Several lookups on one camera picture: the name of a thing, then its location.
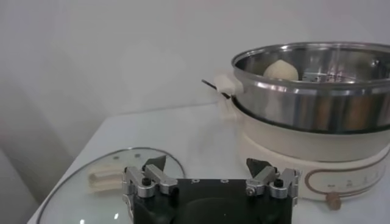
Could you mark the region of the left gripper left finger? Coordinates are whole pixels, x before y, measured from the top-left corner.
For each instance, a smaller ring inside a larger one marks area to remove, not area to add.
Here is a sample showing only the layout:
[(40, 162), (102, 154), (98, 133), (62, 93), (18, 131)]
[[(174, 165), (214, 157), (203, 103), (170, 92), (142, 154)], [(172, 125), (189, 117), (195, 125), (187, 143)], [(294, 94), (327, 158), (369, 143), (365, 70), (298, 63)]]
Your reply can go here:
[(148, 159), (141, 169), (128, 166), (122, 173), (122, 188), (126, 195), (154, 197), (156, 192), (170, 195), (179, 181), (164, 173), (166, 156)]

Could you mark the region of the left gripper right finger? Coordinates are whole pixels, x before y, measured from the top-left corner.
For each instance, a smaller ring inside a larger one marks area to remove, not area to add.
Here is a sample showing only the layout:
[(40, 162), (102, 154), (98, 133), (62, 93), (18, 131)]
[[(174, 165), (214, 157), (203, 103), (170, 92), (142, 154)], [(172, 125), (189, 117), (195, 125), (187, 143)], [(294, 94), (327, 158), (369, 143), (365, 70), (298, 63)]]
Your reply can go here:
[(271, 198), (284, 200), (290, 198), (292, 205), (298, 202), (300, 172), (285, 168), (282, 172), (267, 161), (246, 159), (246, 166), (252, 178), (246, 180), (246, 194), (250, 197), (269, 192)]

